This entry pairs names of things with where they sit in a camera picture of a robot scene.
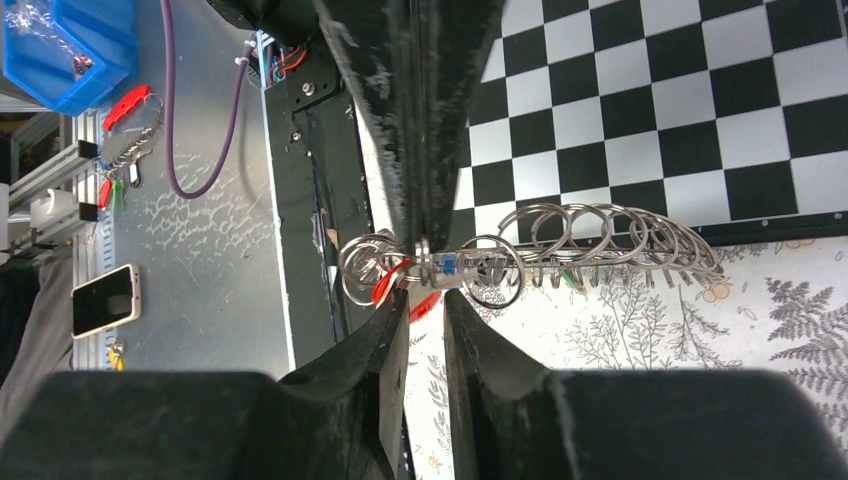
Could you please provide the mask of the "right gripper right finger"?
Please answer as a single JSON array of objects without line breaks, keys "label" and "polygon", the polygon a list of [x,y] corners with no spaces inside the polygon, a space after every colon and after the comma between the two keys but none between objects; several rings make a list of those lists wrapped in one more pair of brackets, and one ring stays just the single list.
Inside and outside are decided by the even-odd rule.
[{"label": "right gripper right finger", "polygon": [[843,479],[807,397],[762,370],[552,370],[444,299],[459,479]]}]

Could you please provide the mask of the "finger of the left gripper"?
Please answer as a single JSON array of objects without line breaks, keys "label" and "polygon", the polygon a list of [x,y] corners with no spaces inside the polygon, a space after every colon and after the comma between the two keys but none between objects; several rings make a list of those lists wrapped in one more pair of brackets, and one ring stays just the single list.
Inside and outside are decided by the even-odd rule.
[{"label": "finger of the left gripper", "polygon": [[433,251],[449,240],[460,134],[504,6],[503,1],[417,1],[413,7],[413,239]]},{"label": "finger of the left gripper", "polygon": [[418,125],[413,105],[407,1],[316,1],[319,24],[375,143],[399,249],[415,251],[420,232],[414,192]]}]

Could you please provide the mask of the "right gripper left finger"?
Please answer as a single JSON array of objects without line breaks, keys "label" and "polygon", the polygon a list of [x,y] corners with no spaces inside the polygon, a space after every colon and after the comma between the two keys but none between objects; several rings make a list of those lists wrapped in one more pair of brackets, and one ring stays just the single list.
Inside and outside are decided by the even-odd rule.
[{"label": "right gripper left finger", "polygon": [[1,446],[5,479],[394,479],[408,300],[279,380],[256,372],[62,372]]}]

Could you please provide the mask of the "key with red tag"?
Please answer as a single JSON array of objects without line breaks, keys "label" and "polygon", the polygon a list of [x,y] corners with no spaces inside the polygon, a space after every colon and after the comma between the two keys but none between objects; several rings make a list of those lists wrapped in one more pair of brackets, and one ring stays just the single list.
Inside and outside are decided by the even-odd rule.
[{"label": "key with red tag", "polygon": [[443,291],[414,280],[416,269],[412,260],[404,260],[392,267],[374,287],[372,304],[380,307],[394,293],[404,292],[407,296],[409,322],[414,324],[426,317],[441,301]]}]

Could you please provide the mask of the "key organiser with rings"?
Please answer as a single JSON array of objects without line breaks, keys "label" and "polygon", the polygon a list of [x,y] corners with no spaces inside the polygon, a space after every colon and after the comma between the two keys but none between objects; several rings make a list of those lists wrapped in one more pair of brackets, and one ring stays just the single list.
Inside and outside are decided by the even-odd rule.
[{"label": "key organiser with rings", "polygon": [[637,207],[535,203],[507,214],[493,233],[452,250],[425,240],[400,250],[391,231],[362,235],[338,254],[342,288],[355,304],[380,306],[396,290],[410,298],[461,290],[478,305],[504,309],[529,287],[580,290],[610,284],[618,268],[640,269],[645,284],[710,287],[724,269],[692,228]]}]

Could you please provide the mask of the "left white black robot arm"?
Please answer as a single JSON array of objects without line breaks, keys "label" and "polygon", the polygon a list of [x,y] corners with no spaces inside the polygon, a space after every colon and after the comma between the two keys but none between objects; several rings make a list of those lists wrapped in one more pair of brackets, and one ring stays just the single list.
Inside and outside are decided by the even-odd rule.
[{"label": "left white black robot arm", "polygon": [[286,45],[320,35],[375,142],[400,248],[447,246],[460,137],[502,1],[215,1]]}]

